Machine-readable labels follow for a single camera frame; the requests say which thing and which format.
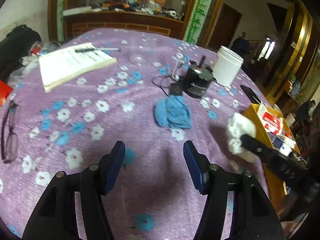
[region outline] black jacket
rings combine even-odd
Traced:
[[[310,108],[312,107],[312,102],[311,101],[306,101],[302,104],[302,106],[299,107],[297,116],[300,121],[304,121],[306,119],[310,119]]]

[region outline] blue gripper pad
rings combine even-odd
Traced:
[[[209,179],[209,171],[192,141],[186,141],[183,144],[183,156],[195,188],[200,194],[205,195],[205,184]]]
[[[125,155],[125,145],[117,141],[110,154],[104,155],[100,162],[103,195],[113,189]]]

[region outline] black cylindrical container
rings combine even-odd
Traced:
[[[192,62],[185,76],[183,91],[193,98],[200,98],[206,93],[214,79],[212,72],[207,68],[199,67]]]

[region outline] person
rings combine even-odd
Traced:
[[[314,100],[304,102],[297,111],[298,121],[303,124],[312,121],[309,111],[314,106],[316,106],[316,102]]]
[[[245,39],[246,36],[247,33],[243,32],[242,36],[237,38],[231,46],[231,50],[240,57],[250,53],[250,42]]]

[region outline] red label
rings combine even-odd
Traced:
[[[265,122],[264,128],[268,129],[271,133],[277,134],[280,131],[280,121],[272,114],[265,112],[262,120]]]

